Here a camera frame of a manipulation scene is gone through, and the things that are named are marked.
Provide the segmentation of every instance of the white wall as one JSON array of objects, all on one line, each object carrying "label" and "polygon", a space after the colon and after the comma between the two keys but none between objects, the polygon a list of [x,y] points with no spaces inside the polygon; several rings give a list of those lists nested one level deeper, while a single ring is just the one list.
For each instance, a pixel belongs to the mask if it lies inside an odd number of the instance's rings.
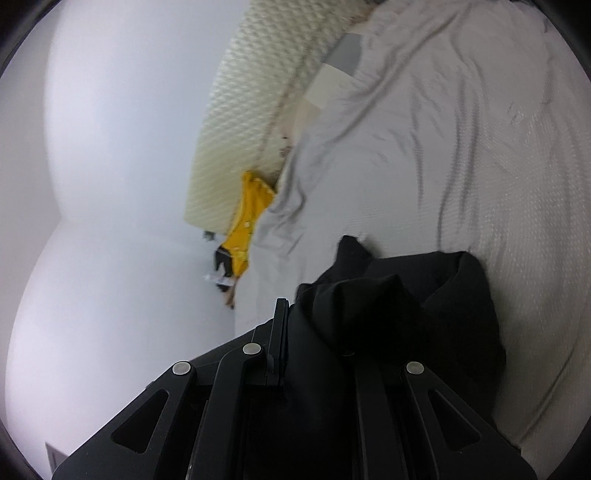
[{"label": "white wall", "polygon": [[200,233],[179,212],[197,133],[247,6],[67,1],[46,99],[48,150],[66,217],[117,222],[191,246]]},{"label": "white wall", "polygon": [[63,0],[46,146],[64,221],[9,349],[8,430],[43,477],[173,362],[229,340],[202,275],[215,244],[183,220],[215,71],[248,0]]},{"label": "white wall", "polygon": [[9,432],[43,477],[44,442],[69,455],[170,365],[232,338],[201,252],[68,223],[51,237],[18,311],[7,372]]},{"label": "white wall", "polygon": [[0,77],[0,418],[12,324],[37,257],[60,221],[43,131],[43,92],[59,7],[25,39]]}]

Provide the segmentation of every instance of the wrinkled white fabric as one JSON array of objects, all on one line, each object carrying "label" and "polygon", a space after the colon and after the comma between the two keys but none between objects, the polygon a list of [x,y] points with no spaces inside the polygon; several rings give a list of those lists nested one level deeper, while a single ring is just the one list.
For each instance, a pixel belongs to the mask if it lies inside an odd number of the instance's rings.
[{"label": "wrinkled white fabric", "polygon": [[545,478],[591,414],[590,159],[591,85],[542,13],[391,0],[257,224],[236,334],[294,300],[344,234],[382,257],[467,250],[507,351],[495,420]]}]

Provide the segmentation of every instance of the black cloth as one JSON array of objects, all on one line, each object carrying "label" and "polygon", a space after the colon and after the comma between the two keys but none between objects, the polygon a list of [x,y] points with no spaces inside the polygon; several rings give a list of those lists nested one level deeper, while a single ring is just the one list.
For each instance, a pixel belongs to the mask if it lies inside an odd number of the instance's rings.
[{"label": "black cloth", "polygon": [[505,367],[488,282],[466,252],[375,259],[343,237],[336,261],[298,288],[284,401],[253,401],[247,478],[347,478],[353,379],[346,355],[420,361],[481,417]]},{"label": "black cloth", "polygon": [[[223,265],[224,267],[224,277],[230,278],[234,275],[232,270],[232,256],[230,255],[230,252],[221,245],[213,254],[213,269],[218,271],[220,265]],[[216,286],[222,292],[227,292],[230,290],[230,287],[227,287],[226,285],[221,285],[218,283]]]}]

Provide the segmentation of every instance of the bed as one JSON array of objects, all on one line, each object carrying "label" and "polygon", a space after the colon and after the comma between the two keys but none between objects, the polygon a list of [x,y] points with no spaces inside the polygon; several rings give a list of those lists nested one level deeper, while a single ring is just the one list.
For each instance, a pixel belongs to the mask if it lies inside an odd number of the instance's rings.
[{"label": "bed", "polygon": [[390,0],[360,39],[257,222],[235,333],[294,300],[342,235],[379,257],[469,251],[508,355],[495,421],[547,478],[591,416],[589,79],[521,2]]}]

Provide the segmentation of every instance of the gray patch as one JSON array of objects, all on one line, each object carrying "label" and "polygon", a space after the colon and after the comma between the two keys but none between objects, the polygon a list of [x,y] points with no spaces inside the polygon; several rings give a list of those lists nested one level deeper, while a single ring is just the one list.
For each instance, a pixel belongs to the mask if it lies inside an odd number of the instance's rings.
[{"label": "gray patch", "polygon": [[47,442],[45,442],[45,448],[47,449],[47,457],[49,458],[49,466],[51,468],[51,474],[55,473],[57,467],[68,458],[65,453],[61,453],[58,449],[53,448]]},{"label": "gray patch", "polygon": [[353,76],[361,57],[361,35],[346,33],[328,53],[324,63]]},{"label": "gray patch", "polygon": [[205,230],[203,232],[203,239],[206,242],[211,242],[216,239],[216,234],[215,234],[215,232],[209,232],[208,230]]}]

